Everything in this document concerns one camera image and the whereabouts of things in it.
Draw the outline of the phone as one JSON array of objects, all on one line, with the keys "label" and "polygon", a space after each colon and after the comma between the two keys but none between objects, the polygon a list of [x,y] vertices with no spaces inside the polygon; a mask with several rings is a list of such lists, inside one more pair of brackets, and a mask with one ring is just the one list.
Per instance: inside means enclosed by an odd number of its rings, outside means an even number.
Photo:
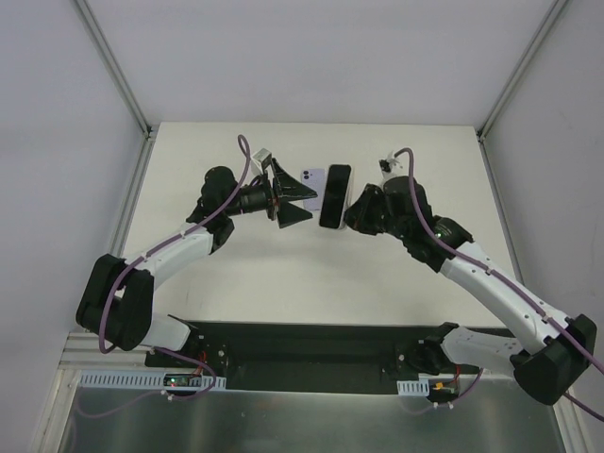
[{"label": "phone", "polygon": [[353,169],[348,164],[332,164],[327,171],[319,226],[328,229],[344,227],[344,212],[348,207],[350,180]]}]

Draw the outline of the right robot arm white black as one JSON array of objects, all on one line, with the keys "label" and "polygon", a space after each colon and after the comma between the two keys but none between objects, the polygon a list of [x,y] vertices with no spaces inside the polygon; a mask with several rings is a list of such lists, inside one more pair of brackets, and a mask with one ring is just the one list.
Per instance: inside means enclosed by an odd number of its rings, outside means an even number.
[{"label": "right robot arm white black", "polygon": [[503,337],[444,323],[406,352],[414,370],[436,376],[456,364],[495,371],[551,406],[589,367],[596,324],[553,308],[507,276],[467,230],[433,214],[416,181],[397,176],[366,185],[344,222],[361,234],[398,239],[412,258],[470,293],[510,332]]}]

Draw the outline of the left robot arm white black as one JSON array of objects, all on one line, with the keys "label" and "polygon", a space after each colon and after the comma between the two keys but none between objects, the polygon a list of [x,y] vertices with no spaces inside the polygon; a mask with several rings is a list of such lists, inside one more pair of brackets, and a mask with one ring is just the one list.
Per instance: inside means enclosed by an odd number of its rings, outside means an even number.
[{"label": "left robot arm white black", "polygon": [[187,322],[155,312],[155,291],[192,262],[217,252],[234,230],[234,216],[263,211],[279,227],[289,227],[312,217],[297,204],[316,195],[274,158],[249,184],[225,166],[211,168],[193,212],[170,237],[128,259],[106,254],[95,262],[76,322],[97,334],[105,354],[142,345],[166,349],[177,366],[193,365],[200,348],[196,333]]}]

